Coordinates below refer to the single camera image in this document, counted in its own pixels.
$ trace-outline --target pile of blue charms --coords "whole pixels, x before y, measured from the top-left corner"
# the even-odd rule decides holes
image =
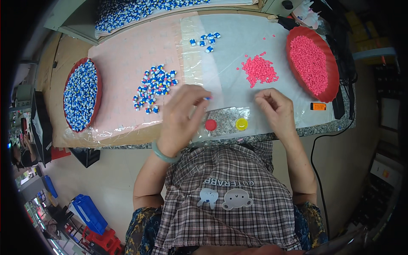
[[[220,37],[221,35],[217,32],[209,33],[209,34],[202,35],[199,41],[196,41],[194,38],[190,39],[190,44],[191,46],[199,45],[201,47],[204,47],[206,46],[206,42],[204,41],[205,39],[207,39],[209,43],[215,44],[215,39],[220,38]],[[208,46],[207,49],[205,50],[206,53],[210,53],[213,51],[214,51],[214,47],[212,46]]]
[[[74,131],[82,131],[91,121],[96,102],[98,77],[88,58],[69,77],[64,91],[64,110],[67,122]]]
[[[146,114],[151,112],[158,113],[159,107],[155,105],[155,95],[167,95],[170,91],[170,86],[177,85],[178,81],[174,79],[177,72],[175,70],[167,73],[164,71],[164,64],[159,66],[152,66],[150,70],[144,72],[142,79],[142,85],[137,88],[137,95],[133,97],[133,106],[135,110],[139,111],[144,104],[147,104],[145,108]]]
[[[126,23],[146,18],[155,9],[171,11],[174,8],[204,3],[210,3],[210,0],[102,0],[99,5],[100,18],[95,29],[110,33]]]

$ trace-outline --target blue plastic crate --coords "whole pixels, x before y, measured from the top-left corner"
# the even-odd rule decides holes
[[[48,175],[44,175],[45,182],[47,183],[48,189],[53,197],[57,198],[58,194],[55,191],[54,185],[52,184],[51,178]]]
[[[100,235],[105,232],[108,223],[102,217],[89,196],[79,194],[72,204],[90,230]]]

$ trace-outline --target power cord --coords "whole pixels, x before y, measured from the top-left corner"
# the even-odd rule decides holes
[[[315,164],[313,164],[313,151],[315,150],[315,144],[316,144],[317,139],[319,139],[320,137],[326,137],[326,136],[333,137],[333,136],[341,135],[342,133],[344,133],[351,126],[351,124],[353,124],[353,122],[354,122],[354,116],[353,116],[353,119],[351,120],[350,124],[348,125],[348,127],[346,127],[342,132],[337,133],[335,135],[321,135],[321,136],[316,137],[315,140],[313,141],[312,153],[310,154],[310,162],[311,162],[313,170],[314,170],[314,172],[316,174],[317,180],[319,181],[320,194],[322,195],[323,209],[324,209],[324,214],[326,215],[326,232],[327,232],[327,238],[328,239],[330,239],[329,219],[327,217],[327,208],[326,208],[326,202],[324,201],[322,182],[320,181],[320,177],[319,177],[319,174],[317,173]]]

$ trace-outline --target small red cap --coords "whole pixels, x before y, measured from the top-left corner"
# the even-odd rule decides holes
[[[217,122],[215,120],[207,120],[205,122],[205,129],[208,131],[214,131],[217,128]]]

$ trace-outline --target pink bead pile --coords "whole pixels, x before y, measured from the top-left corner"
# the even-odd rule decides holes
[[[307,87],[319,95],[328,85],[326,55],[312,39],[297,36],[290,42],[290,57]]]
[[[255,86],[255,83],[260,80],[261,83],[276,82],[279,76],[276,76],[276,72],[271,65],[273,64],[269,60],[265,60],[259,55],[256,55],[253,59],[248,58],[246,63],[242,62],[242,69],[248,75],[246,78],[251,84],[251,88]]]

